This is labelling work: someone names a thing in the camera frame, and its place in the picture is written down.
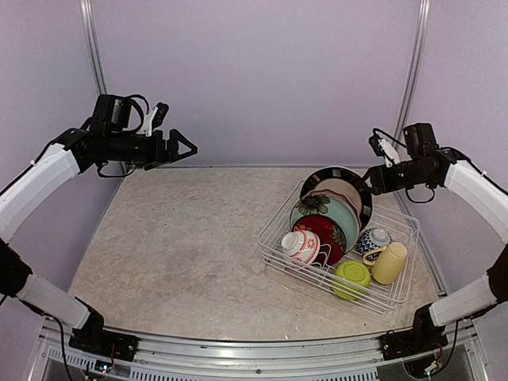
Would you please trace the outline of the black rimmed beige plate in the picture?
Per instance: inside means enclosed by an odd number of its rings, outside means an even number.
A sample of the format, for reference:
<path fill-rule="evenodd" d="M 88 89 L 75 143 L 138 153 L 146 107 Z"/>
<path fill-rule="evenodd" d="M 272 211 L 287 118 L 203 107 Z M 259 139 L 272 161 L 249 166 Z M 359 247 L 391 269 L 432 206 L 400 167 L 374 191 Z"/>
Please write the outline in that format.
<path fill-rule="evenodd" d="M 302 198 L 310 191 L 330 189 L 345 194 L 360 212 L 361 230 L 367 227 L 371 220 L 373 201 L 372 195 L 366 187 L 356 187 L 354 183 L 361 176 L 346 167 L 325 167 L 312 173 L 303 183 L 299 197 Z"/>

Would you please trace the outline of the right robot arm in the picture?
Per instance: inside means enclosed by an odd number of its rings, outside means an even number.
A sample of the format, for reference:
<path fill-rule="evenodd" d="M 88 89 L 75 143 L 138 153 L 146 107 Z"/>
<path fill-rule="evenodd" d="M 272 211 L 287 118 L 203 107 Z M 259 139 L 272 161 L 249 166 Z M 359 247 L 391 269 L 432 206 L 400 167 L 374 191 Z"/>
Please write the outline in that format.
<path fill-rule="evenodd" d="M 437 331 L 462 318 L 480 316 L 507 301 L 507 192 L 457 148 L 437 143 L 429 123 L 404 128 L 398 140 L 379 128 L 369 138 L 374 153 L 384 159 L 367 169 L 359 181 L 373 195 L 409 191 L 418 185 L 438 187 L 469 206 L 471 222 L 455 221 L 445 231 L 461 242 L 457 248 L 486 243 L 486 232 L 495 233 L 500 253 L 478 278 L 440 300 L 423 306 L 414 315 L 406 346 L 423 352 L 437 339 Z"/>

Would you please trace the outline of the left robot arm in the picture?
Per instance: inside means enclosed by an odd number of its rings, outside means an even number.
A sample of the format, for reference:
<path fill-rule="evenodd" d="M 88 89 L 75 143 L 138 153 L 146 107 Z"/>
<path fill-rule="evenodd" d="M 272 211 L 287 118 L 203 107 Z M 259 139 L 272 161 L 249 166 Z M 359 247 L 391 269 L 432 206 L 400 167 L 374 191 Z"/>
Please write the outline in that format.
<path fill-rule="evenodd" d="M 102 315 L 72 298 L 31 267 L 10 247 L 27 218 L 61 186 L 95 166 L 124 163 L 131 171 L 152 170 L 198 152 L 180 131 L 160 131 L 170 107 L 159 102 L 141 107 L 142 96 L 101 94 L 94 112 L 80 128 L 70 128 L 46 144 L 40 155 L 1 191 L 1 292 L 37 312 L 71 327 L 96 353 L 105 352 L 111 336 Z"/>

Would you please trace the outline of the pink scalloped plate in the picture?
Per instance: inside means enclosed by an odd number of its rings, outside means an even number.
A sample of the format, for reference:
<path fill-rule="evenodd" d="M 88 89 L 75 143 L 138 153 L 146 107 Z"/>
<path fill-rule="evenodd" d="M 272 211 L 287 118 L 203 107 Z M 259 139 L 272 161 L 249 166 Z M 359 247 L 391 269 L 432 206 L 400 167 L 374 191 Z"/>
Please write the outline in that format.
<path fill-rule="evenodd" d="M 351 200 L 330 189 L 312 190 L 300 199 L 297 206 L 302 215 L 321 215 L 334 220 L 349 240 L 360 235 L 360 212 Z"/>

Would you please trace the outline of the light teal floral plate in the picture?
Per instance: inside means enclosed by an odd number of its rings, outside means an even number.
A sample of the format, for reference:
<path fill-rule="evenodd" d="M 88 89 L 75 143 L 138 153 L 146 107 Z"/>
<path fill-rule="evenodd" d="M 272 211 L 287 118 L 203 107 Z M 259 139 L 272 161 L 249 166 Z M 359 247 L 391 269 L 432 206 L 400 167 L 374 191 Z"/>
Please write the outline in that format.
<path fill-rule="evenodd" d="M 291 211 L 290 224 L 294 228 L 303 217 L 327 217 L 344 233 L 345 252 L 350 252 L 360 236 L 360 219 L 356 209 L 342 196 L 333 196 L 330 190 L 312 190 L 301 198 Z"/>

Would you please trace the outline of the blue white patterned cup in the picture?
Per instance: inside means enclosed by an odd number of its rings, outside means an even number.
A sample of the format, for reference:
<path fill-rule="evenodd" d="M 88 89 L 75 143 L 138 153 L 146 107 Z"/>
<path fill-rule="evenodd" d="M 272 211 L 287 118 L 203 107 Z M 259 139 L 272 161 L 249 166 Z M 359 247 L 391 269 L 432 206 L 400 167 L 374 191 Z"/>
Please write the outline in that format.
<path fill-rule="evenodd" d="M 366 229 L 360 234 L 356 251 L 363 255 L 374 249 L 388 246 L 391 242 L 391 235 L 385 229 L 379 227 Z"/>

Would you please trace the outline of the red floral bowl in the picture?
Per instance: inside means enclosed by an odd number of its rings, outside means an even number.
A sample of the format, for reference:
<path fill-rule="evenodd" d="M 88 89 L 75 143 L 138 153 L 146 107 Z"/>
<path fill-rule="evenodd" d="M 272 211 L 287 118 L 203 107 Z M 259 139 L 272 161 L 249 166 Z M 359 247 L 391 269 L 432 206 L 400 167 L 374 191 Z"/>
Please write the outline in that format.
<path fill-rule="evenodd" d="M 321 215 L 308 215 L 299 218 L 292 230 L 308 230 L 315 233 L 321 242 L 315 263 L 335 266 L 344 256 L 346 237 L 342 228 L 332 219 Z"/>

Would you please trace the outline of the yellow mug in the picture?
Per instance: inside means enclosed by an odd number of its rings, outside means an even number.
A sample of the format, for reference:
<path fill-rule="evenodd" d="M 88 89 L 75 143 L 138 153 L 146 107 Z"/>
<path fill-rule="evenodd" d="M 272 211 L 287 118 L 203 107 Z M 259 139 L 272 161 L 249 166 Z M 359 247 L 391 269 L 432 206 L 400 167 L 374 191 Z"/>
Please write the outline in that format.
<path fill-rule="evenodd" d="M 371 267 L 371 275 L 377 283 L 394 283 L 406 266 L 407 248 L 394 242 L 363 255 L 363 262 Z"/>

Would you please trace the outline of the white red patterned bowl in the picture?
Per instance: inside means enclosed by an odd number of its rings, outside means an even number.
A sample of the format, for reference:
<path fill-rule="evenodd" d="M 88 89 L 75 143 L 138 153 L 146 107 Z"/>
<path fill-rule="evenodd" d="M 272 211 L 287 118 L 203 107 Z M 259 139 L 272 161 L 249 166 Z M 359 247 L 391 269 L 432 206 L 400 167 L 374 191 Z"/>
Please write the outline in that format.
<path fill-rule="evenodd" d="M 313 263 L 320 247 L 319 236 L 308 230 L 295 230 L 281 240 L 283 260 L 291 268 Z"/>

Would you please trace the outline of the lime green bowl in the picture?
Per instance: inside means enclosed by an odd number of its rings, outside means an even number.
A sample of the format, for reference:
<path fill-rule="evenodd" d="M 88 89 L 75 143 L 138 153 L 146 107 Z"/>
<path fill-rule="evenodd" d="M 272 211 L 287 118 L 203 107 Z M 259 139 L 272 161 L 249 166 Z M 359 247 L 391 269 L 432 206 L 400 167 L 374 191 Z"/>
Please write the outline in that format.
<path fill-rule="evenodd" d="M 347 260 L 333 273 L 330 288 L 339 298 L 356 301 L 367 294 L 370 283 L 371 274 L 368 268 L 360 262 Z"/>

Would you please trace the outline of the left aluminium corner post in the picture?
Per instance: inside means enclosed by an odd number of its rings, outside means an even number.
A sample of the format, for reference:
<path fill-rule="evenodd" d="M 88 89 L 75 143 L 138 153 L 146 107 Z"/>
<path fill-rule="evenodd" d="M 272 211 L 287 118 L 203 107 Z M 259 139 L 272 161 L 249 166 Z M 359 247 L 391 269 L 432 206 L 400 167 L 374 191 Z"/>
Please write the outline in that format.
<path fill-rule="evenodd" d="M 91 0 L 79 0 L 79 10 L 83 25 L 83 32 L 87 53 L 90 61 L 90 68 L 92 79 L 96 93 L 107 94 L 106 78 L 102 68 L 102 59 L 100 55 L 100 48 L 98 43 L 98 35 L 94 23 L 94 10 Z"/>

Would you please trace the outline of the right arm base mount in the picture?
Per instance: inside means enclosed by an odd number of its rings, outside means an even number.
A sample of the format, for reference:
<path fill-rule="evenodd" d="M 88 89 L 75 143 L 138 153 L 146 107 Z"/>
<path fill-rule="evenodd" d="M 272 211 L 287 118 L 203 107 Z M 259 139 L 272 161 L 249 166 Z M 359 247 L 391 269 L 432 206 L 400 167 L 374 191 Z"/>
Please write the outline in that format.
<path fill-rule="evenodd" d="M 443 331 L 417 333 L 413 329 L 387 331 L 379 337 L 384 360 L 395 360 L 443 348 L 448 339 Z"/>

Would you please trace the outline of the right aluminium corner post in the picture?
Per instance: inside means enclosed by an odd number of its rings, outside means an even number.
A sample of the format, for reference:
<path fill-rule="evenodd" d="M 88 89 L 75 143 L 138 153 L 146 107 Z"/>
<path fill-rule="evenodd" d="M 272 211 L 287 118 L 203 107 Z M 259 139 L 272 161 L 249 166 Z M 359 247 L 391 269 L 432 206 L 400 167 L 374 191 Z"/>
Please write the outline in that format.
<path fill-rule="evenodd" d="M 396 139 L 402 137 L 402 129 L 406 125 L 410 116 L 411 106 L 418 86 L 418 76 L 421 68 L 421 62 L 425 51 L 425 41 L 429 27 L 429 16 L 431 9 L 430 0 L 421 0 L 419 2 L 418 17 L 414 34 L 414 42 L 410 56 L 410 65 L 406 83 L 402 94 L 402 102 L 399 108 L 398 117 L 395 125 L 394 135 Z"/>

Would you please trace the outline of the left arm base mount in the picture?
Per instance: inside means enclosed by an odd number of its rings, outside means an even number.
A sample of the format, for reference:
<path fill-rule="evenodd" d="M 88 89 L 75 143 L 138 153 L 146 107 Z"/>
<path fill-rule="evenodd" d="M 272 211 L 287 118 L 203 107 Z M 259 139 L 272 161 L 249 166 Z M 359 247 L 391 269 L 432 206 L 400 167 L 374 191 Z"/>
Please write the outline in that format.
<path fill-rule="evenodd" d="M 71 335 L 69 346 L 90 354 L 133 362 L 139 338 L 133 335 L 103 331 L 98 339 L 75 332 Z"/>

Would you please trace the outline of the aluminium front rail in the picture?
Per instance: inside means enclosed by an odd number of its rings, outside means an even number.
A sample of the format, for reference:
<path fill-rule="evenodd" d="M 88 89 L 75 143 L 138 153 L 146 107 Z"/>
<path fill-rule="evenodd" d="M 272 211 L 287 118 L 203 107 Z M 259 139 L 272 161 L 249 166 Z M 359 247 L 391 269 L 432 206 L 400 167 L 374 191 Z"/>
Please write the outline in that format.
<path fill-rule="evenodd" d="M 62 345 L 69 329 L 46 321 L 27 380 L 377 380 L 406 378 L 423 354 L 387 360 L 379 333 L 307 341 L 212 341 L 132 332 L 132 358 L 107 360 Z"/>

